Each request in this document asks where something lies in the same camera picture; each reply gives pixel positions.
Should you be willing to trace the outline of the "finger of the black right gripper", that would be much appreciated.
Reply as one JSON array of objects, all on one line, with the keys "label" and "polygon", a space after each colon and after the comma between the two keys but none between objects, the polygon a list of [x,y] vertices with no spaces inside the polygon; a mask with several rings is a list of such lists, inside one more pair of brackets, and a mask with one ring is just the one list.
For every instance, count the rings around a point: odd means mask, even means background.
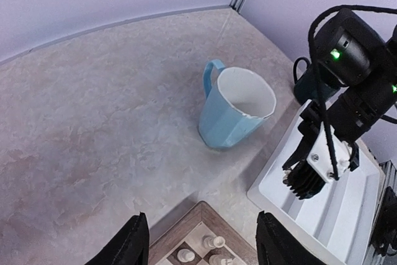
[{"label": "finger of the black right gripper", "polygon": [[299,163],[300,161],[305,161],[307,159],[308,153],[310,152],[310,144],[307,137],[303,137],[296,147],[292,155],[283,164],[282,169],[284,171],[291,170],[292,166]]}]

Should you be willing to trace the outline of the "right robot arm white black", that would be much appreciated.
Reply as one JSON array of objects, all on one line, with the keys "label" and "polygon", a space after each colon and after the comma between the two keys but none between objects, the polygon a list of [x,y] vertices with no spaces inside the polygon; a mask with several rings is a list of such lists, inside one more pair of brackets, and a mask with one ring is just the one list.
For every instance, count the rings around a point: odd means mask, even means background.
[{"label": "right robot arm white black", "polygon": [[283,170],[310,173],[308,159],[321,132],[326,166],[338,178],[343,162],[338,145],[347,147],[351,171],[359,165],[356,141],[396,103],[396,37],[382,39],[358,15],[366,6],[337,6],[322,13],[308,33],[306,70],[294,78],[293,93],[305,105],[303,135]]}]

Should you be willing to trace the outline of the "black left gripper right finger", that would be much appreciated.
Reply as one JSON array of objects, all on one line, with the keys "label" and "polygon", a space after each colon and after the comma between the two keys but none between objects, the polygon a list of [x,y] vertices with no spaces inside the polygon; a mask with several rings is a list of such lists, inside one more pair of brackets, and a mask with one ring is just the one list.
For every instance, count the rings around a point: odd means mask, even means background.
[{"label": "black left gripper right finger", "polygon": [[325,265],[269,212],[258,214],[256,247],[260,265]]}]

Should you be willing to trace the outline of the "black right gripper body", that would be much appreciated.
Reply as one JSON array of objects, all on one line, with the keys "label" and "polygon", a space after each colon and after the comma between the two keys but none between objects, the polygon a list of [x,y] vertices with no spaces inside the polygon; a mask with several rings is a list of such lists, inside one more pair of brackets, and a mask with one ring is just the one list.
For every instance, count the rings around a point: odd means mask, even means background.
[{"label": "black right gripper body", "polygon": [[350,152],[349,165],[346,166],[344,172],[346,172],[347,170],[349,170],[350,172],[355,171],[360,166],[359,146],[356,142],[343,141],[343,144],[345,144]]}]

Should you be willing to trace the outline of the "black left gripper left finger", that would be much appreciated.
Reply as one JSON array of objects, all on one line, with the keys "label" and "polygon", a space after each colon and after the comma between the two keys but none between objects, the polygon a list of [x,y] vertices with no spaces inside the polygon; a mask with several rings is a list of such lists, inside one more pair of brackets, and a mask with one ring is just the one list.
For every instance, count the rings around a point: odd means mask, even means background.
[{"label": "black left gripper left finger", "polygon": [[132,216],[86,265],[148,265],[149,228],[146,215]]}]

